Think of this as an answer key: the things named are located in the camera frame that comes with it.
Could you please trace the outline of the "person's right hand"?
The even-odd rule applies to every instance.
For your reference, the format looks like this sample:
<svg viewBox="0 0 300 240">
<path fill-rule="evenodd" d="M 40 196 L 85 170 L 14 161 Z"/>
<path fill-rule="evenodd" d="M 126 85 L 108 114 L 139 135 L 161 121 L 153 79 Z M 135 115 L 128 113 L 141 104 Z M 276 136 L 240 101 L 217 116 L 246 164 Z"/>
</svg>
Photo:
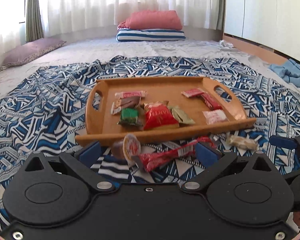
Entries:
<svg viewBox="0 0 300 240">
<path fill-rule="evenodd" d="M 300 229 L 300 211 L 293 213 L 293 222 Z"/>
</svg>

